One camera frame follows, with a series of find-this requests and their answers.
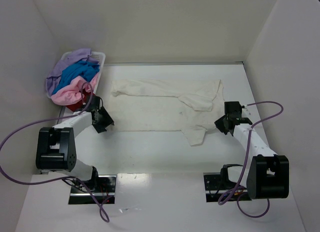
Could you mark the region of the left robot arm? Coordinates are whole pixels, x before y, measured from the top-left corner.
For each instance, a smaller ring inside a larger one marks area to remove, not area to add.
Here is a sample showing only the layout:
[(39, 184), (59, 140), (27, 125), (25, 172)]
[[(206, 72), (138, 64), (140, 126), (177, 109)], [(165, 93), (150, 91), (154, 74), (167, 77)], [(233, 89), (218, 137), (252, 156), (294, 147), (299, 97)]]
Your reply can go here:
[(43, 127), (38, 134), (35, 164), (42, 171), (62, 172), (83, 181), (93, 189), (99, 184), (94, 166), (77, 159), (75, 138), (86, 128), (93, 127), (100, 134), (115, 123), (104, 108), (103, 99), (93, 96), (88, 108), (53, 127)]

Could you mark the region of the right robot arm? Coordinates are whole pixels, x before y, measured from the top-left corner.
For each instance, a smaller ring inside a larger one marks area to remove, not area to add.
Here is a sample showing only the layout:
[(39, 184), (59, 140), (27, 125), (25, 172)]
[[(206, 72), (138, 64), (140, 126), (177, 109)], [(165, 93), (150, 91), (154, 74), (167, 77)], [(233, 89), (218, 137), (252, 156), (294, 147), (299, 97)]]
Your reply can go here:
[(242, 165), (227, 168), (227, 181), (235, 185), (226, 198), (220, 197), (218, 203), (223, 205), (234, 193), (244, 187), (252, 200), (285, 199), (289, 195), (289, 160), (278, 155), (258, 135), (255, 127), (263, 119), (252, 122), (243, 117), (247, 108), (238, 101), (224, 104), (224, 115), (215, 121), (216, 128), (223, 134), (231, 134), (245, 149)]

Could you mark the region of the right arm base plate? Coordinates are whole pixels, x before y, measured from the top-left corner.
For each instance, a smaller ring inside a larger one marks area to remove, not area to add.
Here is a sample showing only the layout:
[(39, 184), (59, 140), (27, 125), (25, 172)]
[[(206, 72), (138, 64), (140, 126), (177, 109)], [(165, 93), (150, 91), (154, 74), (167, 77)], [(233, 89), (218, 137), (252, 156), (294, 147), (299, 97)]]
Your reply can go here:
[[(207, 203), (217, 203), (220, 196), (226, 191), (231, 190), (236, 184), (235, 182), (230, 182), (225, 185), (222, 182), (222, 176), (220, 172), (204, 173), (203, 180), (205, 199)], [(250, 197), (247, 195), (246, 189), (238, 189), (231, 197), (229, 202), (236, 202), (239, 196), (241, 196), (239, 199), (240, 201), (251, 201)]]

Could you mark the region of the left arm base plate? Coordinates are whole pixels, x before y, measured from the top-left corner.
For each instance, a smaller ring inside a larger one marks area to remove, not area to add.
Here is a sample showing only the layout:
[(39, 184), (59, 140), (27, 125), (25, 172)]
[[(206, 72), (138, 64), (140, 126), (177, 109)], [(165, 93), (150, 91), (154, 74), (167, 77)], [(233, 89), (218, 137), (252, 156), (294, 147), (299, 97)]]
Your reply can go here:
[[(104, 202), (104, 204), (108, 205), (115, 203), (116, 182), (116, 175), (99, 175), (95, 186), (88, 181), (85, 184), (100, 204)], [(95, 203), (90, 193), (81, 183), (76, 180), (71, 180), (68, 183), (72, 185), (68, 199), (69, 205), (90, 205)]]

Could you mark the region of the white t shirt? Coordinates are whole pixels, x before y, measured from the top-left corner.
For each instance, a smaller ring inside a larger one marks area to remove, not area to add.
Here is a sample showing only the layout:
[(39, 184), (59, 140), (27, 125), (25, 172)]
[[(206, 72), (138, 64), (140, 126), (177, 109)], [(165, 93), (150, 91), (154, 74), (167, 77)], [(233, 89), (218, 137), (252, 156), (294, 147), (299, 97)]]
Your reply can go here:
[(117, 132), (181, 131), (190, 146), (203, 143), (224, 114), (217, 80), (121, 79), (111, 83), (107, 110)]

